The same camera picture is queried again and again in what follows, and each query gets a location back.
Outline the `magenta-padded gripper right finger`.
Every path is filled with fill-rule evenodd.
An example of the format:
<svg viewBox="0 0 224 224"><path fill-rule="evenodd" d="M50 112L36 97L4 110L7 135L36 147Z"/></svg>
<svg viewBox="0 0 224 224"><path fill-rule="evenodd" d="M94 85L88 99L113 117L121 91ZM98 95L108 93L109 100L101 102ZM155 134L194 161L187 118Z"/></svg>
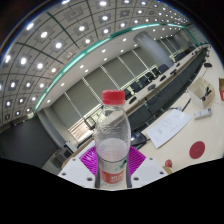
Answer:
<svg viewBox="0 0 224 224"><path fill-rule="evenodd" d="M140 188L167 176L165 169L151 157L130 147L127 158L126 183L128 188Z"/></svg>

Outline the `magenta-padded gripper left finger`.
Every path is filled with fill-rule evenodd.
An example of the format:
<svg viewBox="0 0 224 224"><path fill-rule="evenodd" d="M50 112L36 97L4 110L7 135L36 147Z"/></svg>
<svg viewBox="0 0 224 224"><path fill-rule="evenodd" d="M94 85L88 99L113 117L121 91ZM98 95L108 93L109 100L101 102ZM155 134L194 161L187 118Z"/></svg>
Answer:
<svg viewBox="0 0 224 224"><path fill-rule="evenodd" d="M94 188L98 169L97 154L94 147L85 149L80 155L72 157L59 177L84 188Z"/></svg>

